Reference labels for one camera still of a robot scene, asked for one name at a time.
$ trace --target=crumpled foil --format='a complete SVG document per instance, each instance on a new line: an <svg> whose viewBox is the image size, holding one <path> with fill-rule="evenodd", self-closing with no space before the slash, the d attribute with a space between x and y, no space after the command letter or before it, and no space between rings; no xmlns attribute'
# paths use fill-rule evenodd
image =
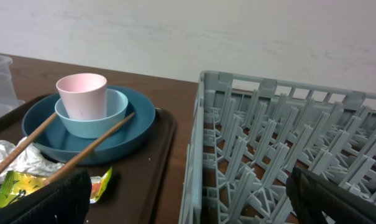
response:
<svg viewBox="0 0 376 224"><path fill-rule="evenodd" d="M26 138L21 139L18 144L23 142L25 139ZM5 159L15 148L16 147L13 145L13 143L0 140L0 162ZM40 150L30 144L0 175L0 184L4 182L4 178L9 170L50 176L62 166L63 163L53 163L44 159L40 153Z"/></svg>

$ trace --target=wall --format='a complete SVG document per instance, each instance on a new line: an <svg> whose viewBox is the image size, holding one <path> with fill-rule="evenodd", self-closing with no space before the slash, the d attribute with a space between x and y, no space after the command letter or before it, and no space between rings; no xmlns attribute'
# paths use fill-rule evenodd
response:
<svg viewBox="0 0 376 224"><path fill-rule="evenodd" d="M376 0L0 0L0 53L192 82L220 70L376 93Z"/></svg>

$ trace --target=wooden table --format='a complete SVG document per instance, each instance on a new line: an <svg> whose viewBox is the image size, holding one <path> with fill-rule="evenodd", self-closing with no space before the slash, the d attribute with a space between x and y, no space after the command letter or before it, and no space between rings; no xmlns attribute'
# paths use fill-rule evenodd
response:
<svg viewBox="0 0 376 224"><path fill-rule="evenodd" d="M105 76L110 85L122 85L140 91L149 97L156 107L171 112L178 123L178 129L165 167L163 183L158 192L154 223L178 223L186 147L191 136L197 83L7 56L14 61L10 69L16 95L20 100L29 101L36 96L55 93L55 83L60 78L89 72Z"/></svg>

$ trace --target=colorful snack packet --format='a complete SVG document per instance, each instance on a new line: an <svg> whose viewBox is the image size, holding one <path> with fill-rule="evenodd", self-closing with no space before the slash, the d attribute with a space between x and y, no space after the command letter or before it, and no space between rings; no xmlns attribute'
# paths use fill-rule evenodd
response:
<svg viewBox="0 0 376 224"><path fill-rule="evenodd" d="M112 167L102 177L91 177L90 203L97 202L106 190L112 175ZM4 183L0 188L0 208L3 208L19 199L35 192L44 186L47 177L26 174L18 171L8 171Z"/></svg>

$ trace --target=chopstick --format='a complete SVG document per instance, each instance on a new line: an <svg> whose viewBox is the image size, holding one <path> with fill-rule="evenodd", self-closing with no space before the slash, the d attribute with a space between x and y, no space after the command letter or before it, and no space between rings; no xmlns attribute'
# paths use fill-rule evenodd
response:
<svg viewBox="0 0 376 224"><path fill-rule="evenodd" d="M43 181L44 185L48 185L49 183L67 175L75 165L77 165L80 161L82 161L88 154L90 154L99 144L101 144L107 137L109 137L113 132L117 131L121 126L123 126L128 120L130 120L135 113L131 113L129 116L124 118L122 121L115 124L111 129L106 131L101 137L97 138L93 143L91 143L87 148L73 157L69 162L67 162L61 169L56 171L52 174L49 178Z"/></svg>
<svg viewBox="0 0 376 224"><path fill-rule="evenodd" d="M0 162L0 174L7 169L7 167L26 149L26 147L34 141L44 130L51 124L51 122L57 117L56 113L51 114L36 130L30 134L25 141L20 143L12 153L10 153L3 161Z"/></svg>

